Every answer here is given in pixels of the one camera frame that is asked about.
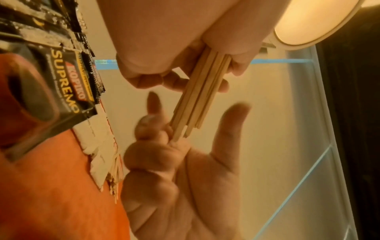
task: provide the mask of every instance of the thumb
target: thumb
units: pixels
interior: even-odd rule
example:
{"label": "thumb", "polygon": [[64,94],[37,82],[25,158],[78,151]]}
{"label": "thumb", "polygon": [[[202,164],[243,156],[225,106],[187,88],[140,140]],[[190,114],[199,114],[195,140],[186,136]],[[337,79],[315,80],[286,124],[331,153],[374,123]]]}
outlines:
{"label": "thumb", "polygon": [[246,103],[230,107],[222,116],[214,138],[211,156],[233,173],[239,171],[241,129],[250,109]]}

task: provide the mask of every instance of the open hand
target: open hand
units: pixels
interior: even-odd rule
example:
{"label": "open hand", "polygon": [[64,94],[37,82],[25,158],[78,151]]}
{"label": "open hand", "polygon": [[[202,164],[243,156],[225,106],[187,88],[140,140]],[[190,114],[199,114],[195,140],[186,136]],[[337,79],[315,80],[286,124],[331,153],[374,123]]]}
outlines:
{"label": "open hand", "polygon": [[186,139],[171,142],[160,100],[150,92],[148,115],[124,155],[130,170],[122,202],[139,240],[232,240],[238,234],[239,146],[249,112],[244,103],[223,115],[209,154]]}

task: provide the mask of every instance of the wooden stick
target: wooden stick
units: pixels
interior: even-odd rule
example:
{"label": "wooden stick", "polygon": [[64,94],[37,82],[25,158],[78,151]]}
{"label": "wooden stick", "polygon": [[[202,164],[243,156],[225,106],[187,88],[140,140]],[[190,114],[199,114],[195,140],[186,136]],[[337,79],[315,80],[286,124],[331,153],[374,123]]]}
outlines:
{"label": "wooden stick", "polygon": [[185,92],[182,94],[182,101],[178,103],[177,111],[173,115],[173,118],[170,122],[170,125],[172,126],[173,130],[176,130],[178,128],[179,121],[181,120],[181,117],[183,115],[183,112],[186,108],[187,102],[190,99],[191,93],[193,91],[193,88],[197,82],[197,79],[204,67],[204,64],[206,63],[206,60],[211,52],[211,49],[209,47],[206,47],[203,51],[201,57],[198,60],[197,65],[195,66],[193,72],[191,73],[191,76],[189,78],[189,82],[186,85]]}
{"label": "wooden stick", "polygon": [[210,97],[209,99],[207,100],[207,103],[203,109],[203,112],[201,114],[201,117],[198,119],[197,121],[197,128],[200,129],[202,127],[202,124],[203,124],[203,121],[205,120],[205,117],[207,115],[207,112],[209,111],[210,109],[210,106],[211,106],[211,103],[213,102],[214,98],[215,98],[215,95],[216,93],[218,92],[219,90],[219,87],[220,87],[220,84],[222,83],[223,81],[223,77],[225,75],[225,73],[227,72],[227,69],[228,69],[228,66],[230,65],[230,62],[231,62],[231,56],[229,55],[226,55],[223,59],[223,63],[222,63],[222,66],[220,68],[220,71],[217,75],[217,78],[215,79],[214,81],[214,86],[212,86],[212,92],[210,94]]}
{"label": "wooden stick", "polygon": [[210,67],[211,67],[212,63],[214,62],[216,55],[217,55],[217,52],[211,49],[210,54],[207,57],[206,63],[204,64],[202,71],[201,71],[201,73],[197,79],[197,82],[191,91],[191,95],[190,95],[189,100],[186,101],[186,95],[185,95],[185,97],[182,101],[181,105],[184,105],[184,111],[182,113],[182,116],[180,117],[180,121],[177,125],[175,125],[176,124],[175,121],[173,122],[173,125],[175,125],[175,126],[173,126],[173,129],[174,129],[173,141],[175,141],[175,142],[178,141],[178,139],[181,137],[183,128],[187,124],[189,117],[190,117],[190,114],[191,114],[192,110],[194,109],[195,102],[197,101],[199,93],[203,87],[203,84],[206,80],[207,74],[209,73]]}
{"label": "wooden stick", "polygon": [[192,129],[194,128],[195,124],[197,123],[197,120],[200,117],[202,110],[204,109],[204,107],[206,105],[209,90],[214,83],[214,79],[217,78],[217,74],[218,74],[219,68],[221,67],[220,65],[223,62],[223,58],[224,58],[224,54],[217,53],[217,56],[215,57],[213,65],[210,68],[210,71],[206,77],[203,88],[202,88],[202,90],[199,94],[199,97],[197,99],[197,102],[194,106],[193,112],[191,113],[190,119],[187,123],[187,129],[186,129],[186,132],[184,134],[185,138],[190,136]]}

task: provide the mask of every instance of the kopiko coffee packet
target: kopiko coffee packet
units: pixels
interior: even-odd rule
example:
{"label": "kopiko coffee packet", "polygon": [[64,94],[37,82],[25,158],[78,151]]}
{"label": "kopiko coffee packet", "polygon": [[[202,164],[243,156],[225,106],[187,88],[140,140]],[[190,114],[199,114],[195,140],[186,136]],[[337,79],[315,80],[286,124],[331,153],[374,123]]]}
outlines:
{"label": "kopiko coffee packet", "polygon": [[0,149],[9,160],[96,114],[86,53],[64,32],[30,25],[0,19]]}

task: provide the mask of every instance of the tiled surface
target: tiled surface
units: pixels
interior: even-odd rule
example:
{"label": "tiled surface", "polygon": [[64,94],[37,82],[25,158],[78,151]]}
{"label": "tiled surface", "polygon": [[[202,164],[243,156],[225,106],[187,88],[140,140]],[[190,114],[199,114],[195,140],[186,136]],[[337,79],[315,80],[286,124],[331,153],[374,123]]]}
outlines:
{"label": "tiled surface", "polygon": [[[97,59],[113,59],[115,50],[106,33],[97,6],[88,0],[83,13],[89,28],[89,42]],[[269,49],[259,58],[310,58],[310,51],[291,55]],[[146,114],[148,91],[136,90],[117,70],[100,72],[106,93],[103,104],[120,149],[133,142],[133,128]],[[201,130],[190,141],[210,151],[213,135],[223,112],[238,101],[252,105],[244,126],[241,147],[242,214],[245,239],[252,239],[285,200],[329,145],[321,100],[312,64],[251,65],[240,77],[227,75],[230,91],[218,94]],[[179,93],[162,87],[153,89],[171,116]],[[342,239],[345,228],[338,193],[334,194],[335,172],[325,161],[300,189],[262,236],[263,239]],[[335,229],[329,221],[336,220]]]}

